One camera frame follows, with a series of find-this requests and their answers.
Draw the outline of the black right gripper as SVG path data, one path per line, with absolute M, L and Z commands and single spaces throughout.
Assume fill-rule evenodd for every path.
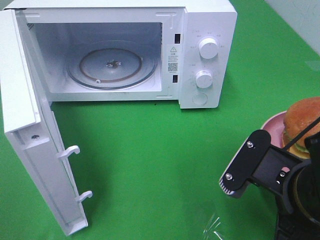
M 249 180 L 275 195 L 278 214 L 298 225 L 320 223 L 320 142 L 306 139 L 311 158 L 302 160 L 271 144 L 268 132 L 249 136 Z

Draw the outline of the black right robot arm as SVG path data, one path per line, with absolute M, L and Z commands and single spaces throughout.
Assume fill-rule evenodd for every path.
M 275 195 L 277 240 L 320 238 L 320 135 L 309 136 L 304 142 L 309 159 L 301 160 L 270 146 L 252 174 Z

